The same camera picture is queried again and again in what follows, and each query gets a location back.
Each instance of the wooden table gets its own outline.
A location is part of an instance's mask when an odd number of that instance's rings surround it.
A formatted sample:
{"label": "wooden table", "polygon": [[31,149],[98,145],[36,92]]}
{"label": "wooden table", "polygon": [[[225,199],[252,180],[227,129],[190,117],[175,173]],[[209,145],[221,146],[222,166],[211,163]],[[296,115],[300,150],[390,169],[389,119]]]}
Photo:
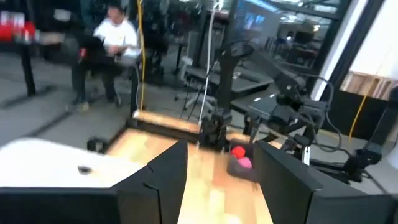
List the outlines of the wooden table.
{"label": "wooden table", "polygon": [[[128,129],[108,155],[145,165],[176,142]],[[178,223],[272,223],[259,184],[228,175],[227,160],[227,154],[188,145],[187,184]]]}

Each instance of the red ball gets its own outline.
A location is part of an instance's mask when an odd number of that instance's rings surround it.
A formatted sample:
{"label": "red ball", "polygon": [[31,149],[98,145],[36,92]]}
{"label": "red ball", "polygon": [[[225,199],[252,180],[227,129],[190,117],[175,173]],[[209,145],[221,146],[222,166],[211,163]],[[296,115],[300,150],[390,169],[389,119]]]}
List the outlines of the red ball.
{"label": "red ball", "polygon": [[237,159],[242,159],[246,153],[246,150],[242,146],[235,146],[232,151],[232,155],[234,155]]}

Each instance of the pink ball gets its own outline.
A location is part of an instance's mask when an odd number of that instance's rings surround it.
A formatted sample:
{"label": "pink ball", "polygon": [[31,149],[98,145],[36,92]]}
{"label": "pink ball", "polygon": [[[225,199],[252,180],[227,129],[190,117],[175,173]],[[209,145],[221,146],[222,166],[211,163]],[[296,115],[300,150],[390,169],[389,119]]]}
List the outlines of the pink ball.
{"label": "pink ball", "polygon": [[248,169],[251,169],[251,168],[252,168],[251,161],[250,161],[250,159],[247,158],[247,157],[244,157],[244,158],[242,158],[242,159],[238,159],[238,162],[239,162],[239,164],[240,164],[241,166],[243,166],[243,167],[245,167],[245,168],[248,168]]}

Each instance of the white shirt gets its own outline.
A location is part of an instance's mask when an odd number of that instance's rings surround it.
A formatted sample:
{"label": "white shirt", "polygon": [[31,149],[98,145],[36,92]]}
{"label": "white shirt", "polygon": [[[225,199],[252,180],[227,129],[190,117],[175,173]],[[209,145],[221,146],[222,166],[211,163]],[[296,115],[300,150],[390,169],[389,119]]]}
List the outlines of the white shirt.
{"label": "white shirt", "polygon": [[124,46],[131,45],[136,49],[128,48],[123,57],[136,58],[140,53],[138,35],[134,25],[127,19],[120,24],[114,24],[110,19],[105,19],[95,30],[94,36],[104,40],[104,45]]}

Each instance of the yellow cable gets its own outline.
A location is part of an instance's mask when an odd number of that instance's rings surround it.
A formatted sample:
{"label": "yellow cable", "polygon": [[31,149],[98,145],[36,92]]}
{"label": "yellow cable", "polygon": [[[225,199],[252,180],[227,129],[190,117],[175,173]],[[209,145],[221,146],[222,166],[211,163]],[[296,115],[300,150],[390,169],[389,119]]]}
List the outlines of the yellow cable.
{"label": "yellow cable", "polygon": [[362,107],[363,107],[363,105],[365,104],[366,98],[368,97],[369,92],[371,91],[371,86],[372,86],[372,85],[369,85],[369,88],[368,88],[368,90],[366,91],[365,95],[363,96],[362,102],[361,102],[361,104],[359,105],[359,108],[358,108],[358,110],[357,110],[357,112],[356,112],[356,115],[355,115],[353,124],[351,125],[351,129],[350,129],[350,131],[349,131],[348,142],[351,142],[351,139],[352,139],[353,133],[354,133],[354,128],[355,128],[356,121],[358,120],[359,114],[361,113]]}
{"label": "yellow cable", "polygon": [[142,78],[141,78],[141,102],[139,105],[139,110],[142,111],[142,106],[144,104],[144,79],[145,79],[145,45],[144,45],[144,35],[142,30],[142,8],[141,8],[142,0],[137,0],[137,10],[138,10],[138,29],[139,29],[139,38],[141,43],[141,54],[142,54]]}

